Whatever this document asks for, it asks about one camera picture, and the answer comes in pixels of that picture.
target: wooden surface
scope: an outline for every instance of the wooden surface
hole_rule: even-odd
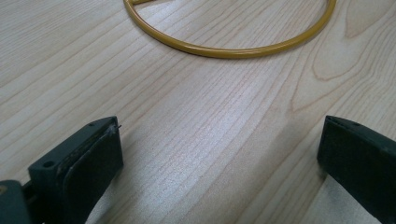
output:
[[[196,44],[258,47],[326,1],[158,0],[150,24]],[[0,179],[117,115],[125,167],[89,223],[376,223],[317,165],[325,115],[396,139],[396,4],[339,1],[309,43],[251,60],[158,43],[121,0],[0,2]]]

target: yellow tube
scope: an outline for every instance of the yellow tube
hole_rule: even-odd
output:
[[[254,58],[261,57],[270,54],[276,54],[281,51],[294,48],[305,41],[311,39],[313,36],[317,35],[324,26],[330,20],[332,13],[335,8],[336,0],[328,0],[327,8],[320,19],[305,32],[300,35],[295,36],[292,39],[270,45],[265,47],[259,47],[254,49],[215,49],[209,47],[203,47],[198,45],[193,45],[184,41],[174,39],[173,37],[163,34],[156,30],[154,27],[146,23],[134,9],[134,5],[149,2],[152,0],[124,0],[126,9],[129,15],[132,17],[134,22],[147,34],[151,35],[153,38],[163,42],[165,45],[170,46],[174,49],[179,49],[191,54],[210,57],[210,58],[222,58],[222,59],[242,59],[242,58]]]

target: yellow cable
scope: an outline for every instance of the yellow cable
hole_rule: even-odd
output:
[[[327,8],[323,13],[323,15],[321,16],[321,18],[308,30],[306,30],[300,35],[295,36],[292,39],[274,45],[254,48],[254,49],[215,49],[215,48],[193,45],[184,41],[174,39],[173,37],[169,35],[165,35],[160,31],[156,30],[154,27],[150,26],[139,16],[137,11],[134,9],[134,5],[142,4],[149,1],[152,0],[124,0],[124,4],[126,6],[126,9],[128,10],[128,13],[130,14],[134,22],[143,31],[145,31],[155,39],[163,42],[165,45],[168,45],[172,48],[200,56],[211,57],[211,58],[223,58],[223,59],[261,57],[294,48],[304,43],[305,41],[309,40],[323,29],[323,27],[330,20],[330,17],[332,16],[336,3],[336,0],[328,0]]]

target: light wood grain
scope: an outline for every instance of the light wood grain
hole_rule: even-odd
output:
[[[299,34],[326,1],[158,0],[174,37],[249,48]],[[217,60],[139,30],[122,1],[0,2],[0,179],[117,115],[125,167],[90,223],[376,223],[317,161],[325,115],[396,139],[396,4],[339,1],[305,45]]]

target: black object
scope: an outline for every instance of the black object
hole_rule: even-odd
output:
[[[92,122],[33,163],[23,188],[0,182],[0,223],[85,223],[122,166],[117,118]]]
[[[328,116],[318,162],[380,222],[396,222],[396,142],[359,123]]]

